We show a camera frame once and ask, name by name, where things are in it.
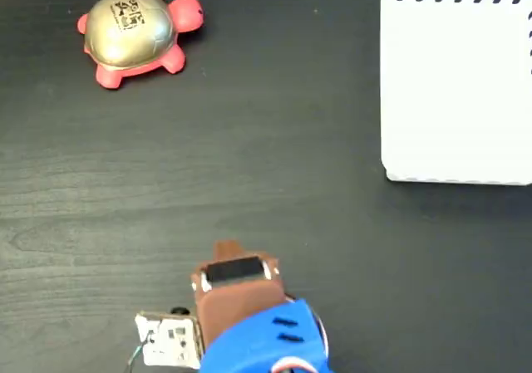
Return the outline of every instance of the wire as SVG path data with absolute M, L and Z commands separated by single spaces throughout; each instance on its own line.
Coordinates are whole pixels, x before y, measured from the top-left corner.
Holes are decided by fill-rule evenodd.
M 156 329 L 157 331 L 159 330 L 160 324 L 162 322 L 163 322 L 162 320 L 159 321 L 159 325 L 157 326 L 157 329 Z M 148 333 L 146 334 L 146 338 L 135 348 L 130 358 L 127 360 L 127 365 L 126 365 L 126 368 L 124 369 L 124 373 L 131 373 L 133 371 L 133 366 L 135 365 L 136 358 L 139 357 L 144 346 L 148 343 L 148 341 L 151 340 L 151 337 L 153 336 L 153 334 L 154 334 L 153 331 L 148 331 Z

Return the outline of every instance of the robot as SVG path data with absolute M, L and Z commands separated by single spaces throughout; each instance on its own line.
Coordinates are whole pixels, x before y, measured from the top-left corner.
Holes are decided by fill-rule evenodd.
M 333 373 L 322 321 L 285 292 L 276 258 L 225 240 L 191 277 L 197 319 L 183 307 L 137 315 L 137 349 L 146 365 L 199 373 Z

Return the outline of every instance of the toy turtle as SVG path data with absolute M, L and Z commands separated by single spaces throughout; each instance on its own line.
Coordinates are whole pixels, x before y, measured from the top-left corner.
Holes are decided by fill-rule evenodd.
M 125 76 L 137 76 L 163 66 L 171 74 L 185 65 L 177 45 L 179 32 L 203 24 L 197 0 L 100 0 L 77 22 L 85 34 L 84 51 L 97 63 L 96 80 L 116 89 Z

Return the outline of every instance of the turtle leg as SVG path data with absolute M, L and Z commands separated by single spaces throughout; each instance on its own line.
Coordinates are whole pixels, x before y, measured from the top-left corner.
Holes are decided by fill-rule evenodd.
M 177 71 L 181 71 L 185 66 L 185 54 L 176 44 L 163 55 L 163 57 L 161 57 L 160 64 L 170 74 L 175 74 Z
M 77 31 L 79 31 L 81 34 L 85 34 L 86 20 L 87 20 L 88 17 L 89 17 L 88 13 L 85 13 L 77 21 Z
M 122 82 L 122 74 L 118 71 L 107 70 L 99 64 L 96 68 L 96 80 L 104 88 L 116 89 Z

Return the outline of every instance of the brown robot part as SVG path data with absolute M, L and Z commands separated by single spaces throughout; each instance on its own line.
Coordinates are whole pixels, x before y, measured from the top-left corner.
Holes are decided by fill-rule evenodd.
M 205 348 L 243 319 L 286 302 L 278 260 L 235 240 L 214 245 L 214 260 L 194 270 L 192 287 Z

